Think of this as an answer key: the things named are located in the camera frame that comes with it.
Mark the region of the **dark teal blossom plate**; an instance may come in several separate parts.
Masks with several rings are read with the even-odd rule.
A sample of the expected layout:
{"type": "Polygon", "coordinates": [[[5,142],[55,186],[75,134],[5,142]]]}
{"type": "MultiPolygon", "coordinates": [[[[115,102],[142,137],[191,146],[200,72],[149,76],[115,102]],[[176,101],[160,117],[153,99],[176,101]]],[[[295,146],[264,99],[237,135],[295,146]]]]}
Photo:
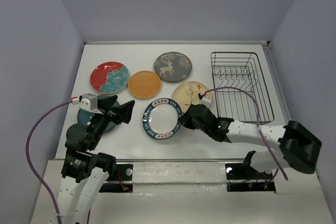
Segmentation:
{"type": "MultiPolygon", "coordinates": [[[[81,125],[87,126],[88,122],[92,119],[92,117],[95,115],[93,112],[89,112],[83,109],[79,109],[77,113],[77,122],[81,125]]],[[[109,133],[116,127],[116,124],[113,122],[110,122],[107,126],[105,133],[109,133]]]]}

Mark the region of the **orange woven basket plate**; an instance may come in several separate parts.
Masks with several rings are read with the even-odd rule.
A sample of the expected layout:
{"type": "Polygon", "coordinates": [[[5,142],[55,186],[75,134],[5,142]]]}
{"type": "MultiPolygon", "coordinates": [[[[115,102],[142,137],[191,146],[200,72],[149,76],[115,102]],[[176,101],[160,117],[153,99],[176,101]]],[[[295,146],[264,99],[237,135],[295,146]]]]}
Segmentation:
{"type": "Polygon", "coordinates": [[[128,90],[138,99],[149,99],[160,91],[161,85],[161,79],[155,72],[143,70],[130,77],[128,90]]]}

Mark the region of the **white plate teal lettered rim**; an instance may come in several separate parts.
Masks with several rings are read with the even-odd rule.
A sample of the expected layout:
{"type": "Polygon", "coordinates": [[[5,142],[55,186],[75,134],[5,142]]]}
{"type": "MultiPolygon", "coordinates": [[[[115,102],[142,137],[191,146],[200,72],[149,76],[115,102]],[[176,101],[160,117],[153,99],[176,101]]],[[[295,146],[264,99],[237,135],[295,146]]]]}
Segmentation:
{"type": "Polygon", "coordinates": [[[145,133],[154,140],[166,140],[180,129],[178,119],[182,116],[181,107],[170,98],[158,98],[152,101],[142,115],[145,133]]]}

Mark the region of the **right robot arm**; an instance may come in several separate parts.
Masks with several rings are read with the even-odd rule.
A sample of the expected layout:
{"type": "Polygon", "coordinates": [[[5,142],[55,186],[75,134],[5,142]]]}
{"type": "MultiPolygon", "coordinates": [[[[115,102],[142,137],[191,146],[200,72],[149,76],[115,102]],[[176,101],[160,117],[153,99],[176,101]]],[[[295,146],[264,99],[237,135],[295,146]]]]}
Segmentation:
{"type": "Polygon", "coordinates": [[[200,130],[217,142],[264,146],[264,151],[246,154],[241,171],[248,178],[287,167],[303,174],[313,174],[316,170],[322,142],[297,121],[289,121],[285,126],[244,123],[216,117],[202,104],[190,106],[178,121],[183,127],[200,130]]]}

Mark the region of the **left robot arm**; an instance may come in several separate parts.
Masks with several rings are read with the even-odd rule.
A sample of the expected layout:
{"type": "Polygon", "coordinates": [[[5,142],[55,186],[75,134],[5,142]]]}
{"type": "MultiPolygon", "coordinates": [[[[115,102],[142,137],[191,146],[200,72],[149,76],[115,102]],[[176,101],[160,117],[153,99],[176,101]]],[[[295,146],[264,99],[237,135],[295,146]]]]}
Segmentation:
{"type": "Polygon", "coordinates": [[[61,170],[55,212],[50,223],[86,223],[92,204],[107,179],[116,174],[116,158],[92,153],[110,123],[128,124],[135,101],[116,106],[117,96],[98,99],[87,93],[71,99],[80,109],[93,113],[86,125],[73,124],[66,132],[66,156],[61,170]]]}

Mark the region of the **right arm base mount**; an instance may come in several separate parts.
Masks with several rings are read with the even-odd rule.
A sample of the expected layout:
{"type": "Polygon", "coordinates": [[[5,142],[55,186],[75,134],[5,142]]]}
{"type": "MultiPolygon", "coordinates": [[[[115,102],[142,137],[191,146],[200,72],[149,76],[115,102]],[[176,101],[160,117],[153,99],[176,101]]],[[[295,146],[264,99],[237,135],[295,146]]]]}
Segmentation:
{"type": "Polygon", "coordinates": [[[276,191],[273,173],[260,173],[242,163],[228,163],[225,168],[228,192],[276,191]]]}

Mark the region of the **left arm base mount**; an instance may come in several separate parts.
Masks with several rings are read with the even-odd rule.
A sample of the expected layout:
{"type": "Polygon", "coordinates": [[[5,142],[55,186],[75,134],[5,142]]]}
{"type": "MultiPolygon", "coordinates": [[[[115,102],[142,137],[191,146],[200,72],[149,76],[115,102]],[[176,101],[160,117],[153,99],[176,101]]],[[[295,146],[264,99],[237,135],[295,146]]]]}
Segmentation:
{"type": "Polygon", "coordinates": [[[133,164],[117,164],[113,175],[103,183],[100,193],[131,193],[133,191],[133,164]]]}

